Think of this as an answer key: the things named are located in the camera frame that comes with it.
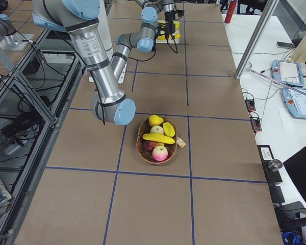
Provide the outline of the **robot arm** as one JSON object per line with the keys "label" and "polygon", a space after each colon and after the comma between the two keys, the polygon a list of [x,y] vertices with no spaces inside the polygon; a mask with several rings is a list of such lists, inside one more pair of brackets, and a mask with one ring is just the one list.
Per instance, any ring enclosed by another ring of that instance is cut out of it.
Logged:
{"label": "robot arm", "polygon": [[175,20],[174,1],[172,0],[160,0],[155,2],[135,0],[135,2],[142,9],[144,9],[145,7],[153,7],[158,14],[163,11],[166,22],[171,22]]}
{"label": "robot arm", "polygon": [[91,110],[104,123],[127,125],[134,118],[136,105],[118,87],[118,79],[133,48],[148,53],[158,34],[158,14],[164,12],[169,24],[174,21],[173,1],[138,1],[141,26],[137,33],[118,37],[117,50],[109,58],[103,35],[99,33],[99,14],[104,10],[101,1],[33,1],[33,21],[36,25],[71,37],[85,68],[90,72],[95,91]]}

